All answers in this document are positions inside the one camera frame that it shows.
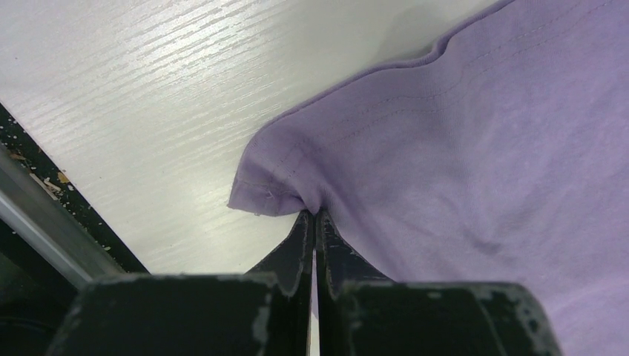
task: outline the chipped paint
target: chipped paint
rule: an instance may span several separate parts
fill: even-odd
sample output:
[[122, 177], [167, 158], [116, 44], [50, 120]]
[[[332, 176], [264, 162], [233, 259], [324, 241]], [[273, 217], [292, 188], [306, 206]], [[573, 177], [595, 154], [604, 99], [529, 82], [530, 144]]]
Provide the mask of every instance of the chipped paint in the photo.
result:
[[57, 179], [59, 179], [59, 181], [64, 184], [70, 182], [70, 180], [65, 176], [65, 174], [63, 174], [63, 172], [57, 172]]
[[498, 330], [496, 330], [496, 328], [495, 328], [495, 324], [493, 322], [493, 319], [491, 318], [490, 313], [487, 311], [487, 309], [485, 309], [485, 306], [483, 305], [483, 303], [481, 303], [481, 301], [478, 298], [475, 297], [474, 301], [476, 302], [476, 305], [478, 306], [478, 309], [483, 314], [483, 317], [485, 318], [485, 321], [487, 321], [487, 327], [489, 328], [489, 330], [491, 332], [493, 340], [495, 341], [495, 346], [498, 348], [498, 351], [500, 352], [500, 355], [501, 356], [507, 356], [507, 350], [504, 349], [504, 345], [502, 343], [502, 339], [500, 338], [500, 334], [498, 333]]
[[59, 193], [61, 191], [61, 188], [59, 188], [58, 186], [54, 185], [53, 183], [50, 182], [50, 177], [47, 177], [46, 179], [44, 179], [44, 184], [52, 191]]
[[272, 287], [277, 284], [277, 278], [273, 273], [259, 273], [259, 274], [219, 274], [216, 276], [217, 280], [239, 280], [241, 282], [253, 282], [260, 283], [267, 287]]
[[151, 278], [151, 276], [146, 276], [144, 274], [120, 274], [112, 277], [105, 277], [98, 280], [98, 283], [95, 286], [112, 286], [121, 283], [132, 283], [137, 280]]
[[20, 154], [11, 153], [11, 154], [9, 154], [9, 157], [11, 157], [12, 159], [17, 159], [18, 161], [25, 161], [26, 160], [26, 157], [24, 157], [24, 156], [22, 156]]
[[261, 306], [258, 308], [257, 316], [251, 325], [254, 339], [262, 346], [258, 351], [258, 355], [264, 355], [266, 349], [266, 342], [269, 339], [269, 332], [267, 330], [269, 324], [269, 317], [271, 316], [271, 308], [269, 306]]
[[59, 198], [57, 198], [55, 196], [55, 194], [53, 194], [53, 192], [50, 191], [50, 189], [48, 189], [48, 187], [35, 175], [32, 173], [28, 174], [31, 178], [33, 178], [33, 180], [35, 181], [35, 183], [37, 183], [37, 185], [39, 185], [40, 187], [42, 187], [42, 189], [44, 189], [44, 191], [51, 197], [53, 198], [53, 200], [59, 200]]
[[504, 284], [493, 289], [482, 289], [480, 287], [473, 289], [479, 302], [492, 300], [494, 293], [502, 293], [513, 303], [516, 317], [533, 343], [533, 351], [535, 353], [541, 354], [542, 352], [553, 350], [555, 345], [551, 336], [553, 335], [553, 330], [550, 328], [549, 323], [544, 322], [547, 320], [544, 309], [524, 287], [515, 284]]

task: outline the metal rail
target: metal rail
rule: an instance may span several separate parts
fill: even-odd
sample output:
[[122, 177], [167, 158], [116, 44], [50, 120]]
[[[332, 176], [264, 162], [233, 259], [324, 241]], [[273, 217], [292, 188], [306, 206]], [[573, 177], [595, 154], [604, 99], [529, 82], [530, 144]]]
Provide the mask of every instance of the metal rail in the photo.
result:
[[124, 273], [4, 148], [0, 150], [0, 218], [78, 289], [97, 277]]

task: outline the stitching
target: stitching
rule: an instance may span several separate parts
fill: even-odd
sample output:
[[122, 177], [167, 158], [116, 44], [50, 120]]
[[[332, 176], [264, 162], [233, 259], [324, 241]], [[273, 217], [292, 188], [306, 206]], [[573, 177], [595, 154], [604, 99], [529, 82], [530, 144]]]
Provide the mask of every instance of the stitching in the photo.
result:
[[253, 183], [253, 182], [247, 182], [245, 180], [242, 179], [238, 179], [239, 183], [242, 183], [244, 185], [248, 185], [250, 187], [253, 188], [259, 188], [259, 189], [273, 189], [273, 192], [271, 192], [273, 195], [286, 195], [286, 194], [296, 194], [297, 192], [292, 190], [292, 189], [287, 189], [284, 187], [281, 187], [279, 185], [269, 185], [269, 184], [263, 184], [263, 183]]
[[[445, 91], [443, 91], [443, 92], [441, 92], [441, 93], [437, 93], [437, 94], [431, 95], [431, 96], [396, 96], [396, 97], [393, 97], [393, 98], [388, 98], [388, 99], [382, 100], [382, 101], [380, 101], [380, 102], [377, 102], [377, 103], [376, 103], [376, 104], [374, 104], [373, 106], [370, 106], [370, 107], [368, 107], [367, 109], [362, 110], [361, 112], [359, 112], [359, 113], [358, 113], [357, 115], [355, 115], [355, 116], [347, 116], [345, 119], [342, 119], [342, 120], [340, 120], [339, 122], [337, 122], [336, 124], [334, 124], [333, 126], [331, 126], [331, 127], [327, 128], [327, 129], [326, 129], [326, 131], [324, 131], [324, 132], [320, 132], [320, 133], [317, 133], [317, 134], [316, 134], [316, 135], [314, 135], [311, 139], [316, 139], [316, 138], [318, 138], [318, 137], [321, 137], [322, 135], [327, 134], [330, 130], [332, 130], [332, 129], [334, 129], [334, 128], [338, 127], [339, 125], [341, 125], [341, 124], [343, 124], [343, 123], [345, 123], [345, 122], [351, 121], [351, 120], [353, 120], [353, 119], [357, 119], [357, 118], [359, 118], [359, 117], [362, 117], [362, 116], [364, 116], [364, 115], [367, 115], [370, 111], [372, 111], [372, 110], [374, 110], [374, 109], [376, 109], [376, 108], [379, 108], [380, 106], [385, 105], [385, 104], [387, 104], [387, 103], [389, 103], [389, 102], [394, 102], [394, 101], [398, 101], [398, 100], [401, 100], [401, 99], [431, 100], [431, 99], [435, 99], [435, 98], [438, 98], [439, 96], [443, 96], [443, 95], [445, 95], [445, 94], [449, 93], [450, 91], [452, 91], [452, 90], [456, 89], [456, 88], [457, 88], [457, 87], [458, 87], [458, 86], [459, 86], [459, 85], [463, 82], [463, 78], [464, 78], [464, 74], [465, 74], [465, 72], [464, 72], [464, 71], [465, 71], [468, 67], [470, 67], [473, 63], [477, 62], [479, 59], [482, 59], [482, 58], [484, 58], [484, 57], [489, 56], [491, 53], [494, 53], [494, 52], [496, 52], [496, 51], [498, 51], [498, 50], [502, 49], [505, 45], [508, 45], [509, 43], [511, 43], [511, 42], [513, 42], [513, 41], [517, 41], [517, 40], [522, 39], [522, 38], [524, 38], [524, 37], [526, 37], [526, 36], [530, 36], [532, 33], [535, 33], [535, 32], [537, 32], [537, 31], [539, 31], [539, 30], [542, 30], [542, 29], [544, 29], [545, 27], [547, 27], [547, 26], [551, 25], [552, 23], [557, 22], [559, 19], [561, 19], [561, 18], [565, 17], [568, 13], [570, 13], [570, 12], [572, 12], [574, 9], [576, 9], [576, 8], [577, 8], [577, 7], [578, 7], [578, 6], [579, 6], [579, 5], [583, 2], [583, 1], [584, 1], [584, 0], [580, 0], [580, 1], [578, 1], [578, 2], [577, 2], [576, 4], [574, 4], [571, 8], [569, 8], [569, 9], [568, 9], [565, 13], [563, 13], [563, 14], [561, 14], [561, 15], [559, 15], [559, 16], [557, 16], [557, 17], [555, 17], [554, 19], [550, 20], [549, 22], [547, 22], [547, 23], [545, 23], [545, 24], [542, 24], [542, 25], [538, 26], [537, 28], [534, 28], [534, 29], [532, 29], [532, 30], [530, 30], [530, 31], [527, 31], [526, 33], [523, 33], [523, 34], [521, 34], [521, 35], [518, 35], [518, 36], [512, 37], [511, 39], [509, 39], [509, 40], [508, 40], [508, 41], [506, 41], [505, 43], [500, 44], [498, 47], [493, 48], [493, 49], [492, 49], [492, 50], [490, 50], [489, 52], [487, 52], [487, 53], [485, 53], [485, 54], [482, 54], [482, 55], [480, 55], [480, 56], [475, 57], [474, 59], [472, 59], [471, 61], [469, 61], [469, 62], [468, 62], [468, 63], [466, 63], [465, 65], [463, 65], [463, 67], [461, 67], [461, 75], [460, 75], [459, 80], [458, 80], [458, 81], [457, 81], [454, 85], [452, 85], [451, 87], [447, 88]], [[273, 169], [272, 169], [272, 170], [271, 170], [271, 172], [269, 173], [269, 179], [266, 181], [266, 183], [265, 183], [265, 184], [267, 184], [267, 185], [268, 185], [268, 184], [271, 182], [271, 180], [273, 179], [273, 176], [274, 176], [274, 174], [275, 174], [275, 171], [276, 171], [276, 170], [277, 170], [277, 169], [278, 169], [281, 165], [283, 165], [283, 164], [284, 164], [284, 162], [285, 162], [285, 161], [286, 161], [286, 160], [287, 160], [287, 159], [291, 156], [291, 154], [293, 153], [293, 151], [295, 150], [295, 148], [297, 148], [298, 146], [301, 146], [302, 144], [306, 143], [306, 141], [308, 141], [308, 140], [310, 140], [310, 138], [305, 138], [305, 139], [302, 139], [302, 140], [300, 140], [300, 141], [298, 141], [298, 142], [294, 143], [294, 144], [293, 144], [293, 146], [291, 146], [291, 147], [290, 147], [290, 149], [289, 149], [288, 153], [287, 153], [287, 154], [286, 154], [286, 155], [285, 155], [285, 156], [284, 156], [284, 157], [283, 157], [283, 158], [282, 158], [282, 159], [278, 162], [278, 164], [277, 164], [275, 167], [273, 167]]]
[[[578, 20], [577, 20], [577, 21], [576, 21], [576, 22], [575, 22], [572, 26], [570, 26], [568, 29], [566, 29], [566, 30], [564, 30], [564, 31], [562, 31], [562, 32], [560, 32], [560, 33], [558, 33], [557, 35], [555, 35], [555, 36], [553, 36], [553, 37], [550, 37], [549, 39], [546, 39], [545, 41], [542, 41], [542, 42], [539, 42], [539, 43], [537, 43], [537, 44], [534, 44], [534, 45], [533, 45], [533, 46], [531, 46], [531, 47], [527, 47], [527, 48], [525, 48], [525, 49], [523, 49], [523, 50], [520, 50], [520, 51], [518, 51], [518, 52], [515, 52], [515, 53], [514, 53], [514, 54], [512, 54], [511, 56], [508, 56], [507, 58], [505, 58], [505, 59], [503, 59], [502, 61], [500, 61], [500, 62], [498, 62], [498, 63], [494, 64], [493, 66], [491, 66], [491, 67], [489, 67], [489, 68], [487, 68], [487, 69], [485, 69], [485, 70], [481, 71], [479, 74], [477, 74], [476, 76], [472, 77], [472, 78], [468, 81], [468, 83], [467, 83], [467, 84], [470, 84], [472, 81], [474, 81], [474, 80], [475, 80], [475, 79], [477, 79], [479, 76], [481, 76], [482, 74], [486, 73], [487, 71], [492, 70], [493, 68], [495, 68], [495, 67], [497, 67], [497, 66], [499, 66], [499, 65], [501, 65], [501, 64], [503, 64], [503, 63], [505, 63], [505, 62], [507, 62], [507, 61], [509, 61], [509, 60], [511, 60], [513, 57], [517, 56], [518, 54], [524, 53], [524, 52], [526, 52], [526, 51], [528, 51], [528, 50], [531, 50], [531, 49], [533, 49], [533, 48], [535, 48], [535, 47], [539, 47], [539, 46], [544, 45], [544, 44], [546, 44], [546, 43], [548, 43], [548, 42], [550, 42], [550, 41], [552, 41], [552, 40], [554, 40], [554, 39], [557, 39], [558, 37], [563, 36], [564, 34], [566, 34], [566, 33], [570, 32], [573, 28], [575, 28], [575, 27], [576, 27], [576, 26], [577, 26], [577, 25], [578, 25], [578, 24], [579, 24], [582, 20], [586, 19], [586, 18], [587, 18], [587, 17], [588, 17], [591, 13], [593, 13], [594, 11], [596, 11], [596, 10], [600, 9], [601, 7], [605, 7], [605, 6], [609, 5], [609, 4], [610, 4], [610, 3], [612, 3], [613, 1], [614, 1], [614, 0], [609, 0], [609, 1], [605, 2], [604, 4], [600, 4], [599, 6], [594, 7], [593, 9], [591, 9], [591, 10], [587, 11], [587, 12], [586, 12], [586, 13], [585, 13], [585, 14], [584, 14], [581, 18], [579, 18], [579, 19], [578, 19]], [[443, 108], [441, 108], [441, 109], [438, 109], [438, 110], [410, 110], [410, 109], [405, 109], [405, 110], [398, 110], [398, 111], [394, 111], [394, 112], [392, 112], [392, 113], [388, 113], [387, 115], [384, 115], [384, 116], [378, 117], [377, 119], [372, 120], [372, 121], [371, 121], [368, 125], [366, 125], [366, 126], [364, 126], [364, 127], [362, 127], [362, 128], [359, 128], [358, 130], [353, 131], [353, 132], [351, 132], [350, 134], [345, 135], [345, 136], [341, 137], [340, 139], [337, 139], [336, 141], [325, 143], [325, 144], [324, 144], [324, 145], [325, 145], [325, 147], [317, 148], [317, 149], [314, 149], [314, 150], [311, 150], [311, 151], [308, 151], [308, 152], [303, 152], [303, 154], [302, 154], [301, 158], [297, 161], [297, 164], [296, 164], [296, 165], [295, 165], [295, 167], [293, 168], [293, 171], [292, 171], [292, 172], [291, 172], [291, 173], [290, 173], [290, 174], [289, 174], [289, 175], [288, 175], [285, 179], [282, 179], [282, 180], [280, 181], [280, 184], [279, 184], [279, 185], [283, 185], [283, 184], [284, 184], [284, 182], [286, 182], [286, 181], [287, 181], [287, 180], [289, 180], [291, 177], [293, 177], [293, 175], [295, 174], [295, 172], [297, 171], [297, 169], [300, 167], [301, 162], [302, 162], [302, 161], [306, 158], [306, 156], [307, 156], [307, 155], [309, 155], [309, 154], [313, 154], [313, 153], [315, 153], [315, 152], [321, 151], [321, 150], [323, 150], [324, 148], [329, 147], [330, 145], [336, 145], [336, 144], [338, 144], [339, 142], [342, 142], [342, 141], [344, 141], [344, 140], [346, 140], [346, 139], [350, 139], [350, 138], [353, 138], [353, 137], [357, 137], [357, 136], [359, 136], [361, 133], [363, 133], [364, 131], [366, 131], [368, 128], [372, 127], [372, 126], [373, 126], [376, 122], [380, 122], [380, 121], [383, 121], [383, 120], [389, 119], [389, 118], [391, 118], [391, 117], [393, 117], [393, 116], [395, 116], [395, 115], [397, 115], [397, 114], [399, 114], [399, 113], [403, 113], [403, 112], [405, 112], [405, 113], [438, 113], [438, 112], [445, 111], [445, 110], [447, 110], [447, 109], [451, 108], [452, 106], [454, 106], [454, 105], [458, 104], [460, 101], [462, 101], [462, 100], [463, 100], [463, 99], [467, 96], [467, 94], [468, 94], [468, 93], [469, 93], [469, 91], [467, 91], [466, 93], [464, 93], [464, 94], [463, 94], [460, 98], [458, 98], [456, 101], [452, 102], [452, 104], [450, 104], [450, 105], [448, 105], [448, 106], [446, 106], [446, 107], [443, 107]]]

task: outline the lavender t-shirt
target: lavender t-shirt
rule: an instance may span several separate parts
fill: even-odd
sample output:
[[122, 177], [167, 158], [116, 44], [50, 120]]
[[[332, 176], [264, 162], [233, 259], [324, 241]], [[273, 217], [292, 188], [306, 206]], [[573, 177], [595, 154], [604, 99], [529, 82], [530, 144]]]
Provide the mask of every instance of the lavender t-shirt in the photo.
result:
[[629, 1], [502, 1], [249, 143], [229, 205], [328, 208], [394, 280], [513, 281], [629, 355]]

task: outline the black plastic part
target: black plastic part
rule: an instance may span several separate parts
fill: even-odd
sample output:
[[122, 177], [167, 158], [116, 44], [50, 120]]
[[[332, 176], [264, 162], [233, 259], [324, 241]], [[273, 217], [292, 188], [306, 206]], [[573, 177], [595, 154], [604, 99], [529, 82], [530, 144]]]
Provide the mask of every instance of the black plastic part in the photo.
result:
[[[101, 280], [74, 302], [48, 355], [306, 355], [314, 218], [302, 213], [285, 248], [244, 276], [128, 275]], [[286, 291], [269, 269], [293, 284]]]
[[346, 281], [392, 282], [353, 249], [338, 233], [328, 211], [317, 217], [317, 275], [325, 277], [323, 286], [337, 294]]
[[560, 355], [544, 311], [509, 283], [393, 283], [317, 216], [321, 354]]
[[322, 355], [560, 355], [541, 306], [509, 283], [394, 283], [326, 212], [244, 276], [129, 275], [83, 291], [48, 355], [307, 355], [312, 253]]

